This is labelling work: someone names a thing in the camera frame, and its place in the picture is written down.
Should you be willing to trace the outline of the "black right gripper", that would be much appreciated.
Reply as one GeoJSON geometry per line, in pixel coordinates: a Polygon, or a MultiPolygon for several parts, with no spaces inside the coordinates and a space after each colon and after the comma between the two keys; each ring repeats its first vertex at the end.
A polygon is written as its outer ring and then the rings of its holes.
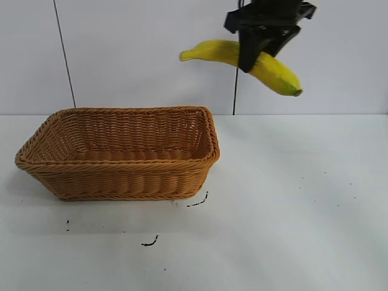
{"type": "Polygon", "coordinates": [[[238,67],[245,73],[253,69],[264,50],[275,57],[301,31],[300,20],[312,19],[317,7],[306,1],[238,1],[238,8],[228,12],[224,28],[239,34],[238,67]],[[269,42],[260,27],[283,27],[269,42]]]}

